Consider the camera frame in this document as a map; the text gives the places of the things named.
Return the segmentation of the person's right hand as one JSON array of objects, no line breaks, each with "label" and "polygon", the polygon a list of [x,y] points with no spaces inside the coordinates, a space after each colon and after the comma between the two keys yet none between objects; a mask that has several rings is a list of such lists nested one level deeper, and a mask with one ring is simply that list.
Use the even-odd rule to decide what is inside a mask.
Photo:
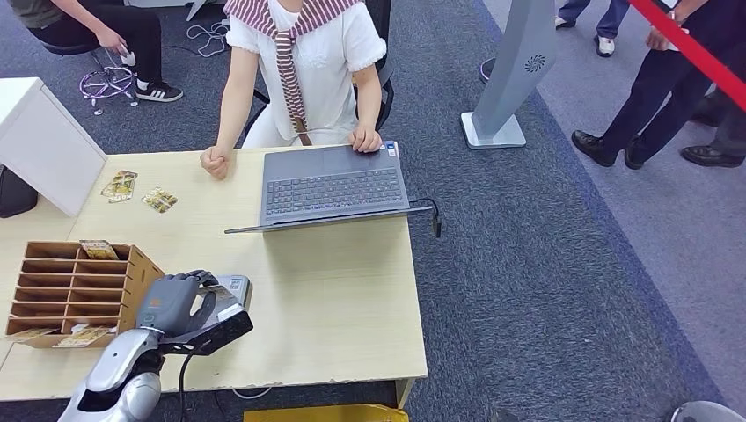
[{"label": "person's right hand", "polygon": [[201,153],[201,167],[215,179],[225,179],[233,157],[231,149],[218,145],[210,146]]}]

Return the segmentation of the person's left hand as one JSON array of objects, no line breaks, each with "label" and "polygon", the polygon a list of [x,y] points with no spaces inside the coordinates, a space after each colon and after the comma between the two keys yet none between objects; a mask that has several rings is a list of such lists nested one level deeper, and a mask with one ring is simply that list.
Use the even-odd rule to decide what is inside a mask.
[{"label": "person's left hand", "polygon": [[380,134],[370,125],[359,124],[348,137],[352,149],[360,153],[377,152],[382,146]]}]

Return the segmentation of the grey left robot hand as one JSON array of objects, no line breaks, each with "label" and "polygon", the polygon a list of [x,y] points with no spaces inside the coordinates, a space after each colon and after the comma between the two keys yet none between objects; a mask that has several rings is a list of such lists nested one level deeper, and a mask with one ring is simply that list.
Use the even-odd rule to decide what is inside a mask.
[{"label": "grey left robot hand", "polygon": [[216,294],[208,293],[192,314],[198,290],[217,285],[216,277],[205,270],[166,274],[154,280],[137,312],[135,327],[158,331],[166,338],[200,330],[216,308]]}]

